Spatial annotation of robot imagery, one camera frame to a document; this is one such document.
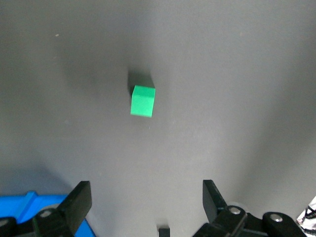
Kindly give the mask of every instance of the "metal bolt head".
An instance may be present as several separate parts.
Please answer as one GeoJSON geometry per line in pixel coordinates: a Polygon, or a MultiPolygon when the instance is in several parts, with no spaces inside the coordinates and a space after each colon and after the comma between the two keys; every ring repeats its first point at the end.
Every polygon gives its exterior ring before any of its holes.
{"type": "Polygon", "coordinates": [[[234,215],[239,215],[241,213],[241,211],[237,207],[234,207],[234,206],[230,207],[229,211],[234,215]]]}
{"type": "Polygon", "coordinates": [[[1,220],[0,221],[0,227],[8,224],[8,222],[9,222],[8,219],[1,220]]]}
{"type": "Polygon", "coordinates": [[[49,216],[50,214],[51,214],[51,211],[45,210],[45,211],[43,211],[43,212],[40,214],[40,216],[41,216],[42,218],[45,218],[45,217],[49,216]]]}
{"type": "Polygon", "coordinates": [[[274,220],[275,222],[282,222],[282,221],[283,221],[283,218],[280,217],[280,216],[277,215],[277,214],[271,214],[271,215],[270,215],[270,218],[271,218],[272,220],[274,220]]]}

